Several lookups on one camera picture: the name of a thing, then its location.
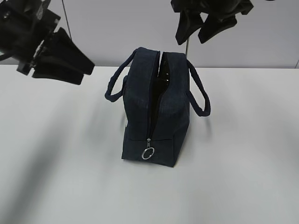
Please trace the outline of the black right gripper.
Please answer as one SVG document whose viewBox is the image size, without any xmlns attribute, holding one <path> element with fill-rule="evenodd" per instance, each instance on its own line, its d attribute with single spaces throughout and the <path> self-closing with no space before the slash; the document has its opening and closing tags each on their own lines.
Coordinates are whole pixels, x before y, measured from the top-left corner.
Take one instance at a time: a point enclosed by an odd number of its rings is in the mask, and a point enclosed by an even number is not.
<svg viewBox="0 0 299 224">
<path fill-rule="evenodd" d="M 198 29 L 201 44 L 237 24 L 236 14 L 247 15 L 253 4 L 250 0 L 172 0 L 175 13 L 180 13 L 176 40 L 182 45 Z M 208 15 L 203 22 L 200 14 Z"/>
</svg>

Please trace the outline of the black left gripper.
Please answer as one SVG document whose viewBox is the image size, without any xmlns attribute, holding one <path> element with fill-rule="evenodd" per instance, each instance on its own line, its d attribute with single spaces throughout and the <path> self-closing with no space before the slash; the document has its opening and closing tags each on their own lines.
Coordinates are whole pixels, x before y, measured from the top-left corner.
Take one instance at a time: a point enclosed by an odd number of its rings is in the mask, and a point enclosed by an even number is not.
<svg viewBox="0 0 299 224">
<path fill-rule="evenodd" d="M 0 2 L 0 60 L 17 60 L 17 71 L 24 75 L 36 65 L 38 47 L 54 32 L 61 19 L 48 9 L 50 3 L 50 0 Z M 40 61 L 35 66 L 33 78 L 80 85 L 84 74 L 92 74 L 95 64 L 74 44 L 64 28 L 53 34 L 51 51 L 68 65 Z"/>
</svg>

